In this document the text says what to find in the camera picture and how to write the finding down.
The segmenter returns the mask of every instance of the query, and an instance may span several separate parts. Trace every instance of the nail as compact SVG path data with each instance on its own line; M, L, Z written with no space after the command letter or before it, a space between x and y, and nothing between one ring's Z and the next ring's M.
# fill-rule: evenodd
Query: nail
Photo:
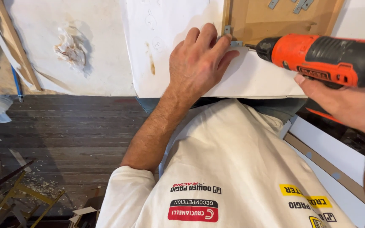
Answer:
M298 85L301 85L304 82L305 78L301 74L297 74L295 75L294 80Z

